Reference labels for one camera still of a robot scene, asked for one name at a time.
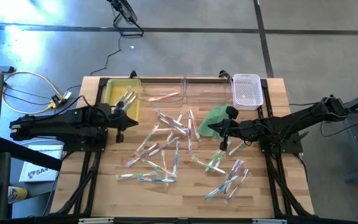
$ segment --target wooden table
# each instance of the wooden table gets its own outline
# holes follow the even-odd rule
[[[93,104],[96,98],[100,77],[84,77],[81,95]],[[268,88],[275,116],[290,113],[284,81],[281,78],[269,78]],[[193,106],[183,103],[181,108],[161,108],[163,113],[177,117],[179,112],[187,112],[191,108],[195,113],[198,125],[201,124],[209,110],[204,106]],[[241,111],[237,120],[256,119],[256,111]],[[194,218],[268,218],[273,217],[272,199],[264,156],[259,151],[259,144],[254,142],[251,147],[239,149],[233,156],[226,156],[219,166],[226,172],[231,170],[236,159],[245,161],[245,168],[250,170],[248,178],[237,191],[229,205],[224,203],[223,196],[216,196],[209,201],[204,196],[225,181],[221,174],[206,174],[204,167],[190,159],[187,142],[181,139],[179,170],[177,183],[170,184],[165,190],[161,183],[138,182],[136,179],[117,181],[117,174],[145,173],[152,169],[142,162],[127,168],[126,163],[134,157],[134,151],[157,123],[155,108],[140,108],[139,125],[124,132],[124,143],[115,143],[115,130],[109,131],[106,150],[102,153],[94,204],[93,217],[194,217]],[[156,134],[148,143],[163,143],[166,133]],[[237,146],[240,139],[232,139],[232,147]],[[165,150],[168,170],[172,170],[174,144]],[[202,137],[201,142],[193,138],[194,155],[203,162],[209,162],[219,147],[219,141]],[[83,152],[75,152],[63,162],[57,189],[52,203],[52,212],[57,211],[69,199],[78,185]],[[150,158],[161,164],[160,155]],[[285,175],[289,189],[304,208],[313,213],[306,176],[301,162],[291,154],[283,155]],[[278,189],[280,208],[284,210],[281,190]],[[82,209],[85,207],[88,189],[85,189]]]

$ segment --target white plastic basket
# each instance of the white plastic basket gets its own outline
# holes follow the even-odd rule
[[[237,110],[256,110],[264,103],[260,78],[254,74],[233,76],[233,104]]]

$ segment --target gray floor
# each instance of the gray floor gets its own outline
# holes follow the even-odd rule
[[[130,1],[144,27],[257,29],[251,0]],[[266,29],[358,30],[358,0],[260,0]],[[14,9],[25,9],[18,13]],[[0,0],[0,24],[111,27],[113,16],[105,0]],[[117,50],[116,32],[0,30],[0,65],[41,73],[60,91],[81,83],[83,76],[103,67]],[[358,95],[358,35],[267,35],[274,77],[284,78],[292,103],[309,103],[335,94],[343,101]],[[122,52],[110,58],[97,75],[203,75],[221,69],[266,77],[259,34],[149,32],[143,38],[121,39]],[[50,96],[53,90],[28,75],[8,80],[14,88]],[[11,94],[42,102],[16,92]],[[9,99],[13,106],[36,111]],[[292,111],[302,107],[292,107]],[[0,136],[9,138],[8,124],[21,116],[2,106]],[[342,124],[324,125],[333,133]],[[356,171],[345,133],[323,138],[319,127],[302,140],[314,210],[327,218],[358,221],[358,182],[345,184]],[[21,170],[12,162],[12,178]],[[45,197],[14,205],[14,217],[40,215]]]

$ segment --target green cloth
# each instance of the green cloth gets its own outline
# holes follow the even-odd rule
[[[209,112],[207,117],[204,119],[204,121],[201,123],[201,125],[198,127],[198,134],[202,136],[212,137],[218,140],[222,140],[222,138],[219,136],[219,133],[212,130],[208,127],[209,124],[216,124],[221,122],[223,119],[229,119],[229,115],[226,113],[226,108],[230,105],[218,107],[214,106],[212,110]]]

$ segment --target yellow tray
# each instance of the yellow tray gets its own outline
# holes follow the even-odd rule
[[[138,79],[110,79],[106,85],[106,93],[104,95],[104,102],[111,106],[115,106],[121,95],[125,92],[127,86],[131,86],[131,91],[138,94],[139,80]],[[140,102],[136,98],[131,107],[127,110],[128,117],[138,121],[139,119]]]

